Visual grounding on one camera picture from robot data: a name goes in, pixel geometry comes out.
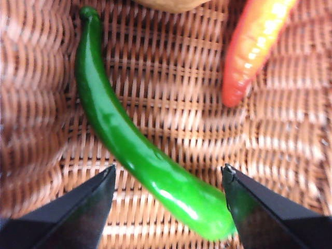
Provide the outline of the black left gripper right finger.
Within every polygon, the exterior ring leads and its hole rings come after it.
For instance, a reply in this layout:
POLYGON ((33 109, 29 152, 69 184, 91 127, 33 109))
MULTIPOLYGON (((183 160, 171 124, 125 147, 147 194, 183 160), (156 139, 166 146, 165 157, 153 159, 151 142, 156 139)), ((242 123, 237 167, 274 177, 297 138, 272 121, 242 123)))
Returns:
POLYGON ((244 248, 331 248, 331 217, 268 189, 229 164, 227 208, 244 248))

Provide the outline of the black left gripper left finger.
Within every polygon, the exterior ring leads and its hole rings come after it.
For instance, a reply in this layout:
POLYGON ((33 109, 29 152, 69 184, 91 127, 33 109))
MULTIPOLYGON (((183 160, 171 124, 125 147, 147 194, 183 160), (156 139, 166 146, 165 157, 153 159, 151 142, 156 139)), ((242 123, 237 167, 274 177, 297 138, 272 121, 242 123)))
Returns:
POLYGON ((98 248, 115 178, 112 165, 20 218, 1 218, 1 248, 98 248))

